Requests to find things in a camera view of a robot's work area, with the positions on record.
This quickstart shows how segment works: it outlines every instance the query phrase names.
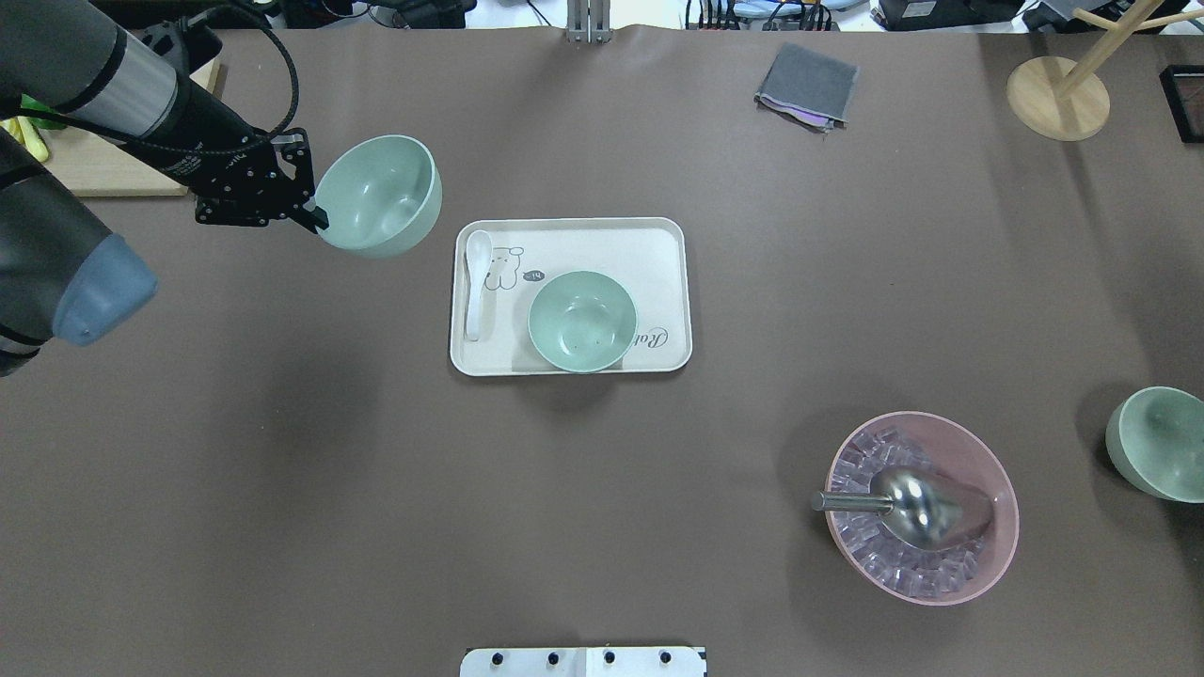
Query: scoop handle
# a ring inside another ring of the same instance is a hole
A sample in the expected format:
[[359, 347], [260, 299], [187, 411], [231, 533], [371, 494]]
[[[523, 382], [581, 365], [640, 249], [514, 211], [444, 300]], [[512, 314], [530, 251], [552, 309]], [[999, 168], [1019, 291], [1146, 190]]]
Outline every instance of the scoop handle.
[[895, 501], [887, 496], [874, 494], [850, 494], [846, 491], [815, 491], [811, 494], [811, 510], [849, 511], [849, 512], [890, 512]]

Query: metal ice scoop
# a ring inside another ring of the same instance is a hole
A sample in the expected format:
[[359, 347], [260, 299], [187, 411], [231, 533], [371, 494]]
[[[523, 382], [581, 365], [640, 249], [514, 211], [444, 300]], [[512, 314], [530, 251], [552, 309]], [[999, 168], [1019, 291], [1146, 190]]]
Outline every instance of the metal ice scoop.
[[973, 487], [917, 467], [891, 466], [869, 481], [869, 494], [815, 491], [811, 508], [881, 513], [901, 541], [925, 551], [944, 551], [986, 531], [995, 511]]

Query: green bowl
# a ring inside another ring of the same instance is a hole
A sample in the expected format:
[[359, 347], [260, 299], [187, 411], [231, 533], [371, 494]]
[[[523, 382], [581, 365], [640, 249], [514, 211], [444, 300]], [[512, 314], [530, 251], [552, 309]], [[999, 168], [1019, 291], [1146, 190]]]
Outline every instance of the green bowl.
[[557, 369], [601, 371], [636, 342], [636, 304], [621, 284], [600, 272], [566, 272], [536, 294], [527, 331], [535, 349]]
[[380, 259], [409, 251], [431, 231], [443, 205], [443, 183], [431, 152], [417, 139], [368, 139], [326, 170], [314, 201], [330, 226], [329, 245]]
[[1138, 489], [1204, 502], [1204, 402], [1167, 387], [1138, 390], [1108, 422], [1108, 455]]

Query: brown tabletop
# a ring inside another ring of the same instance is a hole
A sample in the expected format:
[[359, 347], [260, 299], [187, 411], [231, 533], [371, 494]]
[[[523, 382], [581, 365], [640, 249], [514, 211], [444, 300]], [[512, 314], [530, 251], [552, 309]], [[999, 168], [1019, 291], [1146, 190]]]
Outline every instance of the brown tabletop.
[[[287, 78], [224, 35], [259, 126]], [[1108, 465], [1111, 410], [1204, 393], [1204, 154], [1158, 84], [1099, 71], [1096, 137], [1022, 125], [1010, 70], [1092, 36], [550, 29], [285, 33], [315, 169], [432, 149], [443, 213], [380, 261], [190, 199], [89, 201], [161, 277], [89, 348], [0, 384], [0, 673], [454, 676], [468, 647], [681, 642], [713, 675], [1199, 675], [1204, 512]], [[848, 129], [757, 110], [783, 41], [862, 67]], [[665, 216], [694, 357], [667, 375], [470, 378], [453, 247], [483, 218]], [[862, 422], [946, 416], [1011, 477], [1020, 549], [925, 608], [807, 499]]]

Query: black cable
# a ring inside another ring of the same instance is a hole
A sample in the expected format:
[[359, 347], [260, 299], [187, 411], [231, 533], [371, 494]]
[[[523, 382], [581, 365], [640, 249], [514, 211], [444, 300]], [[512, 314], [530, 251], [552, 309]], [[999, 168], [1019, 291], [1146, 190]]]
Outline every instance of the black cable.
[[395, 29], [395, 28], [397, 28], [395, 25], [389, 25], [389, 24], [382, 22], [380, 19], [376, 18], [376, 14], [373, 14], [371, 12], [368, 13], [368, 18], [372, 19], [373, 22], [376, 22], [377, 25], [383, 25], [383, 27], [385, 27], [388, 29]]
[[807, 28], [803, 30], [832, 30], [832, 11], [824, 6], [822, 0], [815, 0], [807, 13]]
[[[801, 7], [803, 6], [803, 0], [795, 0], [795, 2], [798, 2], [798, 6], [801, 6]], [[778, 12], [780, 12], [781, 8], [785, 7], [786, 5], [792, 5], [792, 4], [793, 2], [786, 2], [786, 1], [778, 2], [778, 6], [773, 8], [773, 13], [769, 14], [769, 18], [765, 20], [765, 24], [766, 25], [772, 24], [773, 19], [778, 18]], [[807, 7], [803, 7], [803, 13], [805, 13], [805, 12], [807, 12]]]
[[272, 28], [272, 23], [267, 20], [267, 17], [259, 8], [250, 4], [250, 0], [229, 0], [229, 2], [247, 12], [249, 16], [244, 14], [243, 18], [250, 19], [256, 27]]
[[330, 16], [332, 17], [338, 17], [341, 19], [358, 19], [364, 14], [368, 13], [372, 10], [372, 5], [365, 5], [364, 11], [358, 14], [340, 14], [338, 12], [330, 8], [330, 5], [326, 4], [326, 0], [321, 0], [321, 8], [326, 10], [326, 12], [330, 13]]
[[548, 17], [543, 16], [543, 12], [539, 11], [539, 7], [535, 6], [535, 2], [532, 2], [531, 0], [527, 0], [527, 5], [532, 10], [535, 10], [535, 13], [539, 14], [539, 18], [543, 19], [543, 25], [551, 25], [551, 22], [548, 20]]
[[241, 14], [242, 18], [244, 18], [244, 19], [250, 19], [252, 23], [255, 24], [255, 29], [259, 30], [260, 33], [262, 33], [264, 35], [266, 35], [267, 39], [272, 41], [272, 45], [275, 45], [276, 49], [279, 51], [281, 57], [284, 58], [284, 65], [288, 66], [288, 69], [289, 69], [289, 87], [291, 88], [291, 100], [289, 101], [289, 110], [284, 114], [284, 119], [282, 119], [279, 124], [277, 124], [275, 128], [271, 129], [271, 131], [268, 131], [267, 134], [265, 134], [262, 136], [256, 135], [255, 141], [252, 141], [250, 143], [247, 143], [244, 146], [240, 146], [237, 148], [229, 148], [229, 149], [220, 149], [220, 151], [214, 151], [214, 149], [201, 151], [201, 149], [195, 149], [195, 148], [175, 148], [172, 146], [164, 146], [161, 143], [153, 143], [150, 141], [143, 141], [143, 140], [138, 139], [137, 136], [132, 136], [130, 134], [125, 134], [124, 131], [117, 131], [116, 129], [108, 129], [107, 126], [104, 126], [104, 125], [93, 124], [90, 122], [85, 122], [85, 120], [81, 120], [81, 119], [76, 119], [76, 118], [69, 118], [66, 116], [60, 116], [58, 113], [46, 113], [46, 112], [42, 112], [42, 111], [34, 111], [34, 110], [24, 108], [24, 107], [19, 108], [17, 111], [17, 113], [20, 114], [20, 116], [25, 116], [28, 118], [39, 118], [39, 119], [43, 119], [43, 120], [57, 122], [59, 124], [65, 124], [65, 125], [69, 125], [69, 126], [76, 126], [76, 128], [79, 128], [79, 129], [82, 129], [84, 131], [90, 131], [93, 134], [98, 134], [98, 135], [101, 135], [101, 136], [107, 136], [107, 137], [110, 137], [112, 140], [120, 141], [123, 143], [132, 143], [132, 145], [136, 145], [136, 146], [143, 146], [146, 148], [153, 148], [155, 151], [161, 151], [161, 152], [165, 152], [165, 153], [179, 153], [179, 154], [183, 154], [183, 155], [205, 155], [205, 157], [237, 155], [240, 153], [248, 153], [248, 152], [254, 151], [254, 149], [256, 149], [256, 148], [259, 148], [261, 146], [271, 143], [272, 139], [276, 139], [277, 136], [279, 136], [281, 133], [284, 131], [289, 126], [289, 124], [293, 122], [293, 116], [295, 116], [296, 112], [297, 112], [297, 104], [300, 102], [300, 95], [301, 95], [301, 82], [300, 82], [300, 78], [297, 78], [296, 64], [293, 63], [293, 57], [289, 54], [289, 51], [284, 47], [284, 43], [281, 42], [281, 39], [277, 37], [276, 34], [272, 33], [270, 29], [264, 28], [262, 25], [260, 25], [260, 22], [256, 20], [256, 12], [248, 12], [247, 10], [243, 8], [242, 4], [238, 2], [238, 0], [229, 0], [229, 2], [230, 2], [230, 5], [219, 5], [217, 7], [213, 7], [212, 10], [207, 10], [207, 11], [208, 12], [222, 12], [222, 11], [235, 12], [237, 14]]

